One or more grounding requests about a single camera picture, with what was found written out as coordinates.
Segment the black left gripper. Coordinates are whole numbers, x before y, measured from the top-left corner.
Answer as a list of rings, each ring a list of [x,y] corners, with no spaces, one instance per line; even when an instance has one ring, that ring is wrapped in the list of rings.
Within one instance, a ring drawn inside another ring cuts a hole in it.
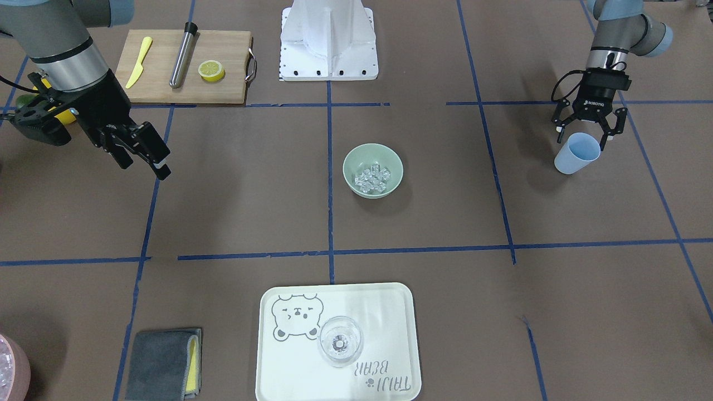
[[[558,86],[572,75],[581,75],[582,78],[570,93],[554,99]],[[551,119],[558,133],[556,142],[563,143],[565,128],[573,121],[588,121],[602,128],[599,150],[603,151],[616,131],[622,131],[626,126],[627,108],[614,109],[613,99],[617,91],[627,91],[631,83],[625,71],[616,69],[588,68],[565,74],[551,92],[551,101],[556,103]]]

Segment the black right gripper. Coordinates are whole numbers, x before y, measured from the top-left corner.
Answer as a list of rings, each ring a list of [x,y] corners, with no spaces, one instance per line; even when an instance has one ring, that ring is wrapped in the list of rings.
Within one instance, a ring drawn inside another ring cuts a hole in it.
[[[48,74],[33,72],[28,78],[39,85]],[[12,114],[12,125],[28,139],[43,144],[62,146],[71,140],[70,134],[55,116],[66,110],[74,116],[94,146],[104,148],[121,169],[133,164],[129,152],[145,160],[158,180],[165,180],[171,170],[167,165],[170,149],[151,123],[136,124],[130,117],[131,102],[109,70],[96,83],[76,91],[51,88],[52,99],[37,97],[34,111]]]

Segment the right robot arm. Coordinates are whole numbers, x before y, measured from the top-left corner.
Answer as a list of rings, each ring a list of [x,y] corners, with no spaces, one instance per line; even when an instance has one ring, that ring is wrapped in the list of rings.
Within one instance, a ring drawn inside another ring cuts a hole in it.
[[[127,25],[134,11],[133,1],[3,1],[2,36],[14,38],[37,71],[28,76],[33,99],[2,119],[28,139],[62,146],[71,135],[58,115],[71,111],[92,145],[119,167],[138,157],[164,180],[170,149],[150,122],[133,121],[124,86],[89,32]]]

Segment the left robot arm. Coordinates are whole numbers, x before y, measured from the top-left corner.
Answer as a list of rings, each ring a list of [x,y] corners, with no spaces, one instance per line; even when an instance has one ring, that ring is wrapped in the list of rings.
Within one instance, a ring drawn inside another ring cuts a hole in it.
[[[574,121],[598,124],[603,130],[599,149],[616,135],[624,132],[628,109],[614,107],[617,92],[627,91],[631,78],[627,75],[627,56],[655,57],[670,47],[674,32],[665,23],[644,12],[642,1],[588,1],[586,8],[597,21],[595,36],[587,64],[583,70],[569,71],[563,78],[580,75],[573,88],[573,101],[566,94],[552,98],[556,109],[551,118],[563,141],[565,128]]]

